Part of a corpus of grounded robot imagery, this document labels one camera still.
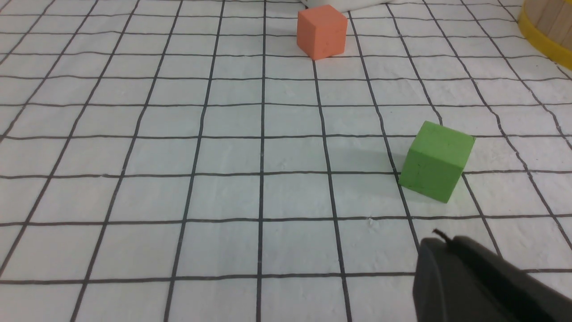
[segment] orange cube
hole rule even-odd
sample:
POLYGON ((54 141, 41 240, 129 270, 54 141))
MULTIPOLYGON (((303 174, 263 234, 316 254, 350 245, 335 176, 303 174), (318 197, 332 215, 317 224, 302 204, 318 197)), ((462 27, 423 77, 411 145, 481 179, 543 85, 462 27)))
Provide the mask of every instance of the orange cube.
POLYGON ((300 11, 298 47, 313 60, 342 54, 347 29, 348 18, 330 5, 300 11))

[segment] black grid line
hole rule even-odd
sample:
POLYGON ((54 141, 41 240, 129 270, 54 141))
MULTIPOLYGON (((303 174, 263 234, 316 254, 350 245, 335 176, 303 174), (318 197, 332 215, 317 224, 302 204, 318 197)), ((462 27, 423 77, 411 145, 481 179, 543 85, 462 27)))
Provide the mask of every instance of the black grid line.
MULTIPOLYGON (((221 8, 220 8, 220 16, 219 16, 219 26, 217 28, 217 33, 220 33, 220 29, 221 29, 221 26, 223 23, 224 5, 225 5, 225 0, 222 0, 222 4, 221 4, 221 8)), ((182 6, 182 1, 179 5, 179 10, 181 10, 181 6, 182 6)), ((213 73, 215 71, 216 51, 217 51, 218 45, 219 45, 219 37, 217 36, 216 40, 214 41, 212 61, 210 64, 210 74, 209 74, 210 79, 209 79, 208 84, 206 86, 205 103, 202 107, 202 112, 201 112, 201 121, 200 121, 199 130, 198 130, 198 137, 197 137, 197 147, 196 147, 196 150, 194 152, 193 168, 192 168, 191 174, 195 174, 197 171, 198 155, 200 153, 202 133, 204 130, 204 125, 205 125, 206 108, 209 105, 208 103, 209 103, 210 89, 211 89, 211 85, 212 85, 213 73)), ((190 181, 189 181, 189 190, 188 190, 187 196, 186 196, 185 211, 183 214, 183 220, 186 220, 188 217, 188 214, 189 214, 190 197, 193 193, 193 184, 194 184, 194 176, 191 175, 190 181)), ((177 250, 175 253, 175 259, 174 259, 174 263, 173 263, 173 272, 171 274, 172 281, 169 283, 169 293, 167 296, 167 303, 165 306, 165 316, 164 316, 165 321, 169 320, 169 313, 170 313, 170 308, 171 308, 171 302, 173 299, 173 290, 174 290, 174 283, 175 283, 174 278, 177 276, 178 261, 179 261, 179 258, 181 256, 182 241, 183 241, 183 238, 185 237, 185 228, 186 228, 186 224, 185 224, 185 222, 183 222, 181 224, 181 232, 179 234, 177 250)))
MULTIPOLYGON (((353 18, 352 18, 351 13, 349 13, 349 22, 350 22, 351 25, 352 25, 353 32, 354 32, 355 34, 357 34, 357 31, 356 31, 356 28, 355 28, 355 24, 353 23, 353 18)), ((361 55, 361 54, 362 54, 362 47, 360 46, 360 41, 359 41, 359 37, 358 37, 358 36, 356 36, 356 43, 357 43, 357 50, 358 50, 358 52, 359 52, 360 55, 361 55)), ((409 55, 409 51, 407 50, 407 47, 406 47, 406 45, 405 45, 405 42, 403 42, 403 46, 405 47, 405 50, 407 51, 407 54, 409 55)), ((413 65, 413 60, 410 60, 410 63, 411 63, 411 66, 415 69, 415 67, 414 67, 414 65, 413 65)), ((410 227, 410 229, 411 229, 411 235, 412 235, 413 241, 414 241, 414 243, 415 243, 415 248, 418 249, 418 248, 419 248, 419 240, 418 240, 418 238, 417 238, 417 233, 415 232, 415 226, 413 225, 413 220, 411 219, 411 213, 409 212, 409 207, 407 206, 407 200, 406 200, 406 198, 405 198, 405 195, 403 194, 403 189, 402 189, 401 185, 399 184, 399 174, 398 174, 398 172, 397 172, 397 167, 395 166, 395 161, 394 161, 393 155, 392 155, 392 153, 391 153, 391 146, 390 146, 389 140, 388 140, 387 137, 386 137, 386 129, 385 129, 383 117, 382 117, 381 112, 379 111, 379 106, 378 106, 378 103, 377 103, 377 99, 376 99, 376 97, 375 97, 373 87, 371 86, 371 82, 370 82, 370 80, 369 80, 369 74, 368 74, 368 72, 367 72, 366 62, 365 62, 365 60, 364 60, 363 58, 362 58, 362 67, 363 67, 364 74, 365 74, 365 76, 366 76, 367 85, 368 85, 369 90, 370 90, 371 100, 372 100, 372 102, 373 102, 373 104, 374 104, 375 112, 377 113, 378 118, 379 118, 379 125, 380 125, 380 128, 381 128, 382 134, 384 135, 384 143, 385 143, 385 145, 386 145, 387 156, 388 156, 388 158, 389 158, 389 160, 390 160, 391 168, 393 169, 392 174, 393 174, 393 176, 395 177, 395 182, 396 182, 397 187, 398 187, 398 189, 399 189, 399 196, 401 197, 401 201, 402 201, 402 204, 403 204, 403 208, 404 208, 404 210, 405 210, 405 214, 406 214, 406 217, 407 217, 407 219, 408 219, 409 227, 410 227)), ((418 77, 419 80, 420 80, 419 74, 417 73, 417 70, 416 70, 416 69, 415 69, 415 74, 417 75, 417 77, 418 77)), ((431 100, 430 100, 430 98, 429 98, 429 95, 428 95, 427 92, 425 91, 425 87, 424 87, 424 86, 423 86, 423 90, 424 90, 425 94, 427 95, 427 100, 428 100, 428 102, 430 103, 431 100)), ((435 111, 435 113, 437 113, 437 111, 436 111, 436 109, 435 109, 435 106, 433 106, 433 105, 431 104, 431 107, 433 108, 433 110, 435 111)), ((443 120, 441 119, 440 115, 439 115, 439 122, 440 122, 440 123, 443 123, 443 120)))
MULTIPOLYGON (((429 11, 429 14, 430 14, 433 18, 435 18, 435 16, 433 15, 433 12, 432 12, 431 9, 429 8, 429 5, 427 4, 427 2, 426 2, 425 0, 423 0, 423 3, 425 4, 425 7, 426 7, 427 10, 429 11)), ((474 20, 476 20, 475 16, 472 14, 472 12, 469 12, 469 13, 473 16, 474 20)), ((467 73, 467 75, 471 76, 471 74, 469 73, 469 71, 468 71, 467 67, 465 66, 464 62, 463 62, 463 61, 460 59, 460 57, 458 56, 457 51, 456 51, 455 48, 453 47, 451 41, 450 41, 450 40, 448 39, 448 37, 445 35, 445 32, 443 31, 443 29, 442 29, 441 25, 439 24, 439 22, 438 22, 436 19, 434 19, 434 21, 435 21, 435 24, 437 24, 437 27, 439 28, 439 30, 441 31, 441 33, 443 34, 443 37, 444 37, 445 40, 447 41, 449 47, 451 48, 451 50, 453 51, 453 53, 455 53, 455 56, 457 57, 457 60, 458 60, 458 61, 461 63, 461 65, 463 66, 463 69, 465 70, 465 72, 467 73)), ((497 47, 496 43, 494 43, 493 40, 491 40, 491 42, 493 42, 493 44, 495 45, 495 47, 497 48, 497 50, 498 50, 499 52, 501 52, 501 50, 497 47)), ((492 108, 490 107, 490 105, 488 105, 488 104, 486 103, 486 101, 485 101, 485 99, 484 99, 482 93, 480 92, 480 90, 479 90, 479 88, 478 88, 478 86, 477 86, 477 84, 476 84, 476 81, 475 81, 474 79, 471 79, 471 82, 472 82, 473 87, 475 88, 475 90, 476 90, 476 92, 477 92, 477 95, 479 96, 480 100, 481 100, 481 101, 483 102, 483 104, 487 107, 487 109, 489 110, 489 112, 491 112, 491 113, 495 116, 496 121, 497 121, 497 124, 498 124, 499 131, 501 132, 501 134, 502 134, 503 136, 506 136, 506 133, 505 133, 505 131, 504 131, 503 128, 502 128, 501 119, 500 119, 499 115, 498 115, 495 111, 492 110, 492 108)), ((527 175, 528 175, 528 177, 529 177, 530 183, 532 184, 532 186, 533 186, 534 190, 536 191, 538 197, 540 198, 540 200, 541 200, 542 203, 544 204, 546 210, 547 210, 547 211, 549 212, 549 214, 552 216, 554 222, 556 223, 556 225, 558 226, 559 231, 560 231, 561 234, 562 234, 562 237, 564 238, 564 240, 565 240, 566 243, 568 244, 568 247, 572 250, 572 242, 570 242, 570 238, 567 236, 566 232, 564 231, 564 228, 563 228, 562 225, 560 224, 560 221, 558 221, 558 218, 554 216, 554 213, 553 213, 552 209, 550 208, 550 206, 549 206, 548 203, 546 202, 546 199, 544 198, 544 196, 543 196, 542 193, 540 192, 540 189, 538 188, 536 182, 534 181, 534 178, 533 178, 533 176, 532 176, 532 173, 531 173, 530 170, 529 170, 528 165, 527 165, 526 162, 522 159, 520 153, 518 152, 518 150, 516 149, 516 147, 513 145, 513 143, 510 141, 510 139, 509 139, 508 137, 506 137, 506 142, 507 142, 507 144, 511 147, 511 149, 515 152, 515 154, 516 154, 518 160, 522 163, 522 166, 524 167, 525 171, 527 172, 527 175)))
POLYGON ((260 104, 260 191, 258 202, 258 263, 256 266, 256 322, 262 321, 262 257, 263 257, 263 237, 264 237, 264 102, 266 101, 266 9, 267 0, 264 0, 264 21, 262 37, 262 94, 260 104))
POLYGON ((324 145, 325 163, 326 163, 326 169, 327 169, 327 173, 328 173, 329 198, 330 198, 331 207, 332 207, 333 228, 334 228, 334 233, 336 236, 337 257, 338 257, 338 260, 340 262, 340 277, 341 277, 341 287, 342 287, 343 293, 344 293, 345 314, 347 316, 347 321, 351 322, 352 321, 352 311, 351 311, 351 305, 349 302, 349 291, 348 291, 348 282, 347 282, 346 274, 345 274, 344 256, 343 256, 343 251, 341 249, 340 227, 338 224, 336 199, 335 199, 334 193, 333 193, 332 167, 330 164, 329 153, 328 153, 328 139, 325 136, 324 111, 323 111, 322 105, 321 105, 320 85, 319 85, 319 81, 318 81, 318 75, 317 75, 317 69, 316 69, 316 62, 315 61, 312 61, 312 66, 313 66, 313 72, 314 72, 314 78, 315 78, 315 84, 316 84, 316 100, 317 100, 318 111, 320 114, 321 131, 322 131, 322 136, 323 136, 322 144, 324 145))

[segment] foam block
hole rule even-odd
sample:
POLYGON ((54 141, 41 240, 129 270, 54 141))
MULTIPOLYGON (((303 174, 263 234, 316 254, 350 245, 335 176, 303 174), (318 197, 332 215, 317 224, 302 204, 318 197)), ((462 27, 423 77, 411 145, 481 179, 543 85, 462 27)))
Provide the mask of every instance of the foam block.
POLYGON ((298 12, 296 41, 313 60, 338 54, 345 50, 348 19, 330 5, 298 12))
POLYGON ((470 135, 426 121, 407 152, 399 184, 448 202, 474 143, 470 135))

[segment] green cube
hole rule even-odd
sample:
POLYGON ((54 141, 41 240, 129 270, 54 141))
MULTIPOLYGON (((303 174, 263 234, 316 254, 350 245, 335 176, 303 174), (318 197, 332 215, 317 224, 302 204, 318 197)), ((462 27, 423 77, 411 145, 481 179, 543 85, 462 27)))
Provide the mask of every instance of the green cube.
POLYGON ((470 135, 425 121, 407 153, 399 184, 448 202, 474 143, 470 135))

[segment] white grid surface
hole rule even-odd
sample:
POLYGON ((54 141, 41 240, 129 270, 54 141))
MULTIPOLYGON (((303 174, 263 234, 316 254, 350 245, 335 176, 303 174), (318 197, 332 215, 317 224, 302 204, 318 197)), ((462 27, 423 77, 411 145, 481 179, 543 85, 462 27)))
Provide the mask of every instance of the white grid surface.
POLYGON ((572 296, 572 72, 521 0, 0 3, 5 321, 415 321, 419 241, 572 296), (425 120, 477 137, 444 205, 396 182, 425 120))

